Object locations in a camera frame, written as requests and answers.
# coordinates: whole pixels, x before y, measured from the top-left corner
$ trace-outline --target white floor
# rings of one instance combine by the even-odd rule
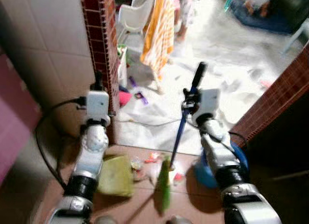
[[[127,75],[134,77],[149,104],[132,98],[120,110],[116,119],[125,122],[117,122],[118,144],[172,150],[179,122],[147,126],[128,121],[162,124],[180,119],[183,88],[191,86],[200,61],[209,64],[201,87],[220,88],[217,118],[230,129],[265,92],[261,82],[272,84],[301,51],[301,44],[296,42],[286,55],[281,55],[280,50],[290,36],[241,25],[232,14],[224,12],[224,2],[195,2],[195,23],[188,29],[185,43],[175,43],[171,55],[174,63],[162,69],[163,95],[156,93],[149,67],[139,61],[142,37],[128,36],[124,43],[129,48],[131,65]],[[135,92],[129,82],[128,89]],[[200,151],[198,131],[186,125],[178,152],[200,154]]]

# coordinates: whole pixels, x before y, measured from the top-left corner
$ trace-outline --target brick wall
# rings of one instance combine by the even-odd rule
[[[309,44],[232,128],[251,140],[309,91]],[[242,146],[244,143],[233,139]]]
[[[115,26],[115,0],[81,0],[89,49],[94,71],[103,74],[103,85],[110,95],[109,110],[119,110],[119,84],[117,69],[117,36]],[[114,124],[108,128],[113,142]]]

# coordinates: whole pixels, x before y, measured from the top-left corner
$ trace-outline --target tiled floor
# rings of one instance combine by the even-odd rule
[[[142,148],[114,145],[106,153],[127,154],[131,158],[138,156],[140,159],[146,159],[151,152],[151,150]],[[196,156],[185,154],[176,156],[176,170],[184,173],[186,180],[177,186],[171,186],[170,208],[166,210],[164,215],[160,216],[155,209],[154,186],[150,181],[144,180],[135,184],[134,195],[130,199],[95,194],[91,222],[93,223],[97,217],[102,215],[111,215],[120,224],[163,224],[172,215],[180,215],[188,218],[194,224],[223,224],[222,204],[218,191],[207,189],[197,183],[194,177],[192,163],[196,158]],[[152,178],[156,178],[160,167],[160,163],[150,163],[145,165],[145,170]],[[63,171],[64,176],[69,175],[70,168],[68,166]],[[61,199],[61,195],[61,187],[55,180],[50,181],[34,223],[44,223],[46,217],[51,214],[52,209]]]

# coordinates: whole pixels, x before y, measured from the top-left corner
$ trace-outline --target white wall tile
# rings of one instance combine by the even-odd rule
[[[89,86],[95,81],[91,58],[70,54],[50,53],[53,65],[66,91],[65,99],[86,95]],[[62,129],[78,136],[84,112],[75,106],[66,106],[57,112]]]
[[[0,0],[0,6],[12,25],[6,28],[13,30],[18,45],[46,49],[27,0]]]
[[[59,53],[50,56],[68,98],[86,95],[95,81],[91,58]]]
[[[28,65],[26,84],[35,90],[43,105],[55,105],[65,98],[65,90],[46,51],[22,49]]]
[[[28,0],[50,51],[89,56],[80,0]]]

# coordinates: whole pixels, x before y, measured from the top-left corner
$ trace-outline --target blue container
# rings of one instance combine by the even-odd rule
[[[240,149],[234,142],[231,142],[231,146],[234,149],[238,159],[249,170],[248,161],[242,149]],[[208,165],[206,154],[204,151],[202,152],[199,161],[195,164],[194,169],[198,182],[200,182],[201,184],[205,185],[207,188],[210,189],[218,187],[217,181],[214,178],[212,171]]]

